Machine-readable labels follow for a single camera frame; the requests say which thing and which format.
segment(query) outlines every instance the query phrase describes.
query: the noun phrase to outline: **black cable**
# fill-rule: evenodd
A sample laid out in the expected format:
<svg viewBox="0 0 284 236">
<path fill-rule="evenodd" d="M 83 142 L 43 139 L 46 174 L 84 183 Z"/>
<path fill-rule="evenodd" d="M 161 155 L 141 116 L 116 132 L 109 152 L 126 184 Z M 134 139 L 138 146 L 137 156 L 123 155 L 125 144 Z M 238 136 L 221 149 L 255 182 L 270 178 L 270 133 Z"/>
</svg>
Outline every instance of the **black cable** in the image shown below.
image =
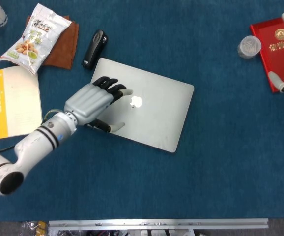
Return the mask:
<svg viewBox="0 0 284 236">
<path fill-rule="evenodd" d="M 5 152 L 5 151 L 9 151 L 9 150 L 13 149 L 14 147 L 15 147 L 15 145 L 12 145 L 12 146 L 9 146 L 9 147 L 7 147 L 7 148 L 0 149 L 0 153 L 1 153 L 1 152 Z"/>
</svg>

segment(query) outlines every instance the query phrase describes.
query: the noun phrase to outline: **snack bag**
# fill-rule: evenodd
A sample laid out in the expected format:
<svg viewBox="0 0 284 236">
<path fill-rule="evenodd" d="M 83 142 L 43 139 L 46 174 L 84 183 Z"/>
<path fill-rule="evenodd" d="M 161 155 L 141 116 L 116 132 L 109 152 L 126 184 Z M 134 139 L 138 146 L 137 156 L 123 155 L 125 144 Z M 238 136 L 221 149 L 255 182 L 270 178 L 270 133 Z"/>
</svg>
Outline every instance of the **snack bag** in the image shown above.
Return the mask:
<svg viewBox="0 0 284 236">
<path fill-rule="evenodd" d="M 60 34 L 70 24 L 71 21 L 37 4 L 23 36 L 0 57 L 0 61 L 9 60 L 36 74 Z"/>
</svg>

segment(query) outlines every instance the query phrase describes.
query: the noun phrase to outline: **blue carpet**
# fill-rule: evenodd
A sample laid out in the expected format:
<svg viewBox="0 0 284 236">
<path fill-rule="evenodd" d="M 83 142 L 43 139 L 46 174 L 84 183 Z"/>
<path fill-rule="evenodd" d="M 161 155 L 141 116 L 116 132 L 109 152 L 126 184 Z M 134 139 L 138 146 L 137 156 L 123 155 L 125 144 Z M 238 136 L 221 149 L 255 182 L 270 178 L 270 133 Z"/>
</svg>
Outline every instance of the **blue carpet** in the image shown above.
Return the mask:
<svg viewBox="0 0 284 236">
<path fill-rule="evenodd" d="M 0 55 L 37 2 L 1 0 L 9 21 Z M 96 29 L 109 37 L 103 57 L 196 92 L 175 154 L 80 128 L 17 192 L 0 196 L 0 220 L 284 217 L 284 94 L 270 92 L 260 58 L 237 54 L 249 25 L 280 16 L 284 1 L 39 2 L 80 23 L 72 70 L 39 70 L 43 114 L 90 81 L 81 61 Z"/>
</svg>

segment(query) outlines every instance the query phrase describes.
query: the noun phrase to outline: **cable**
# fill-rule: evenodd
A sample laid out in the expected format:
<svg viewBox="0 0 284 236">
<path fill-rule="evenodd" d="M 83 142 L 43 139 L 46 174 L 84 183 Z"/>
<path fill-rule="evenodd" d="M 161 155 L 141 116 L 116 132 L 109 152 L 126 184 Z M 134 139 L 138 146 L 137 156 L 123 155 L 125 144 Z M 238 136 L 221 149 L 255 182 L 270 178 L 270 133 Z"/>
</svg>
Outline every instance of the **cable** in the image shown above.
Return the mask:
<svg viewBox="0 0 284 236">
<path fill-rule="evenodd" d="M 58 112 L 63 112 L 63 111 L 60 110 L 60 109 L 51 109 L 50 111 L 48 111 L 48 112 L 45 114 L 44 119 L 43 119 L 43 121 L 42 121 L 42 124 L 47 120 L 47 117 L 49 116 L 49 114 L 54 113 L 54 112 L 58 113 Z M 12 146 L 9 146 L 9 147 L 7 147 L 7 148 L 0 149 L 0 153 L 5 152 L 5 151 L 9 151 L 9 150 L 13 149 L 14 147 L 15 147 L 15 145 L 12 145 Z"/>
</svg>

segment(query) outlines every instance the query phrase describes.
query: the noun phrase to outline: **silver laptop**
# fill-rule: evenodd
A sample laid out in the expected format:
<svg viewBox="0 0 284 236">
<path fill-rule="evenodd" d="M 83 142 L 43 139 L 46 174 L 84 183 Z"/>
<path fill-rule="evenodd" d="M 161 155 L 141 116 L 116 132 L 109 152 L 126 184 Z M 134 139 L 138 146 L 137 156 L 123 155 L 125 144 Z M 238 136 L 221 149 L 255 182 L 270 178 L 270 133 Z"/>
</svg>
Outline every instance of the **silver laptop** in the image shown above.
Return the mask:
<svg viewBox="0 0 284 236">
<path fill-rule="evenodd" d="M 194 86 L 105 58 L 99 59 L 91 82 L 102 76 L 118 79 L 133 94 L 113 103 L 98 119 L 126 124 L 113 134 L 175 152 Z"/>
</svg>

